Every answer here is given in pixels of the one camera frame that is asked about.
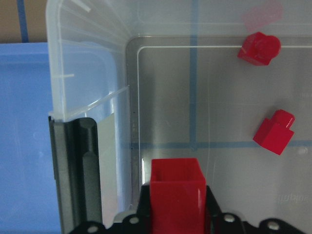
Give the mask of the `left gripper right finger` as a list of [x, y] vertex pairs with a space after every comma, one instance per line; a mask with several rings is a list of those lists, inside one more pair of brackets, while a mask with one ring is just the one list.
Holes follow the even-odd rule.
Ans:
[[234, 213], [223, 212], [209, 186], [206, 186], [205, 212], [206, 234], [304, 234], [278, 218], [267, 218], [253, 226]]

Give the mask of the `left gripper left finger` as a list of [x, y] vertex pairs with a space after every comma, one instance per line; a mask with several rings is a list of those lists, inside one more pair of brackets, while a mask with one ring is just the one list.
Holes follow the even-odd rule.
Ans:
[[152, 232], [150, 186], [141, 187], [137, 210], [109, 228], [95, 221], [85, 221], [75, 227], [72, 234], [150, 234]]

